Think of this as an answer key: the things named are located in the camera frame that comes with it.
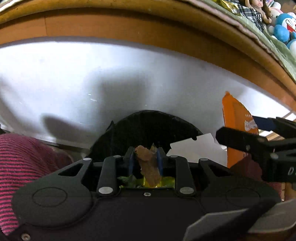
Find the brown haired doll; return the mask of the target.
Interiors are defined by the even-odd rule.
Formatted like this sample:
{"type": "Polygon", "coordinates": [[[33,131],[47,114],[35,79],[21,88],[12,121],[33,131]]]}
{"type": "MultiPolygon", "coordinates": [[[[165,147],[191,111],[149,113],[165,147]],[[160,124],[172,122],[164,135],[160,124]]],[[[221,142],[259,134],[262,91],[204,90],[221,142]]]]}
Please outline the brown haired doll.
{"type": "Polygon", "coordinates": [[[255,9],[258,11],[261,16],[263,21],[266,24],[270,24],[272,22],[272,19],[270,17],[270,10],[266,5],[266,2],[263,0],[245,0],[245,5],[248,8],[255,9]]]}

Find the pink striped sleeve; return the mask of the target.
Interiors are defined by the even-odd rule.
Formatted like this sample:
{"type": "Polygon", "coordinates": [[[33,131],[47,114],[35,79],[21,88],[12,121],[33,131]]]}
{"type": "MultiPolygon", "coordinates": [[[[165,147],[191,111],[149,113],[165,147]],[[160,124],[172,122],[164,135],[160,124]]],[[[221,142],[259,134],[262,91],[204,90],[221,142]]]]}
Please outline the pink striped sleeve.
{"type": "Polygon", "coordinates": [[[1,231],[9,235],[19,223],[11,199],[19,188],[73,163],[64,150],[15,133],[1,135],[1,231]]]}

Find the wooden bed frame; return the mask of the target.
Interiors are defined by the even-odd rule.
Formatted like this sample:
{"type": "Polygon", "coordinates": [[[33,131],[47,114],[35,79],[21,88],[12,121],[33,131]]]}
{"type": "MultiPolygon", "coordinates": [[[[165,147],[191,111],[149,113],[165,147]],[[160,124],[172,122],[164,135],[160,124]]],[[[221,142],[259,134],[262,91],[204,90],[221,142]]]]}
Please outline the wooden bed frame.
{"type": "Polygon", "coordinates": [[[22,1],[1,12],[1,43],[95,37],[152,45],[235,73],[291,109],[295,81],[253,37],[182,1],[22,1]]]}

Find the orange potato sticks box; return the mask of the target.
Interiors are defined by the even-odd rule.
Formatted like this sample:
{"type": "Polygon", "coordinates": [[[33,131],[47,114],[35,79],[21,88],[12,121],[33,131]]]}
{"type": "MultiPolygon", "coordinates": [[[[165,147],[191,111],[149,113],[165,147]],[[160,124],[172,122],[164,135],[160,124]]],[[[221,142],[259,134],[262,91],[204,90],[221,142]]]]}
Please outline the orange potato sticks box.
{"type": "Polygon", "coordinates": [[[226,92],[222,98],[224,126],[217,130],[216,137],[210,133],[171,144],[169,156],[185,157],[189,162],[210,159],[228,168],[247,156],[243,138],[257,135],[259,130],[246,107],[226,92]]]}

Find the pink white rabbit plush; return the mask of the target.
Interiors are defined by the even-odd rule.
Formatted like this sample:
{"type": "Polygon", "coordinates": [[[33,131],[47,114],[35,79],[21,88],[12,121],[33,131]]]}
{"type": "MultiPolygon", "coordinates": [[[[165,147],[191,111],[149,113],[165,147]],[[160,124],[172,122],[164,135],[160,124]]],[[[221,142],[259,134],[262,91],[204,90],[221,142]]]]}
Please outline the pink white rabbit plush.
{"type": "Polygon", "coordinates": [[[283,12],[280,9],[273,8],[273,7],[269,8],[269,14],[270,14],[270,19],[271,19],[270,25],[275,26],[276,19],[282,13],[283,12]]]}

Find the black white plaid blanket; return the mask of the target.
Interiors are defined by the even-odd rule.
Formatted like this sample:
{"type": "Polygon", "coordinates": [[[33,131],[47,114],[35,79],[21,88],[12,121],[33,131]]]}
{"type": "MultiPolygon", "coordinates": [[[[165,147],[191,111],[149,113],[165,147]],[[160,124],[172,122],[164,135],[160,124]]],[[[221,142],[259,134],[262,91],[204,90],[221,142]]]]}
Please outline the black white plaid blanket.
{"type": "Polygon", "coordinates": [[[241,15],[253,22],[259,30],[262,32],[265,30],[265,23],[263,22],[263,17],[260,12],[255,9],[245,7],[241,4],[238,4],[238,9],[241,15]]]}

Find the blue Doraemon plush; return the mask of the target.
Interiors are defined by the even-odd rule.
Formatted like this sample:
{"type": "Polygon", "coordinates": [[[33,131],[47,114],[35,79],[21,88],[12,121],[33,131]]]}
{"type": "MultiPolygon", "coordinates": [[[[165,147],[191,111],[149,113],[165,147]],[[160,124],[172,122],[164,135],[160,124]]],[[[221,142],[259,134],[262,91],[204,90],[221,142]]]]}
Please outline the blue Doraemon plush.
{"type": "Polygon", "coordinates": [[[295,39],[295,18],[287,13],[278,15],[274,26],[268,27],[268,32],[277,40],[288,44],[295,39]]]}

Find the large yellow foil bag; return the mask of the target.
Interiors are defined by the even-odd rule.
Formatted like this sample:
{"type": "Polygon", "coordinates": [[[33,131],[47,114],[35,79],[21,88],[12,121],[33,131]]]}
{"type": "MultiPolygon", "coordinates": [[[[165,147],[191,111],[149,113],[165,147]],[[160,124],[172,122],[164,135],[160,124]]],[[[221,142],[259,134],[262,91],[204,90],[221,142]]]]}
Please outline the large yellow foil bag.
{"type": "Polygon", "coordinates": [[[121,176],[117,179],[120,188],[175,188],[175,178],[173,177],[162,177],[156,186],[150,186],[144,177],[137,179],[134,175],[121,176]]]}

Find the black trash bin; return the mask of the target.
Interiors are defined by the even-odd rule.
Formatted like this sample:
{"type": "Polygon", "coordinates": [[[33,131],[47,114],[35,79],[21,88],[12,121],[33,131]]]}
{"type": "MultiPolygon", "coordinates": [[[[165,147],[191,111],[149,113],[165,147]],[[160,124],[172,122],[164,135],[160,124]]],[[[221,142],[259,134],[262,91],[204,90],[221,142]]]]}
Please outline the black trash bin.
{"type": "Polygon", "coordinates": [[[114,123],[112,121],[90,149],[89,158],[97,162],[105,158],[124,156],[130,147],[152,145],[161,147],[165,153],[171,144],[186,139],[196,140],[203,133],[188,121],[156,110],[142,110],[114,123]]]}

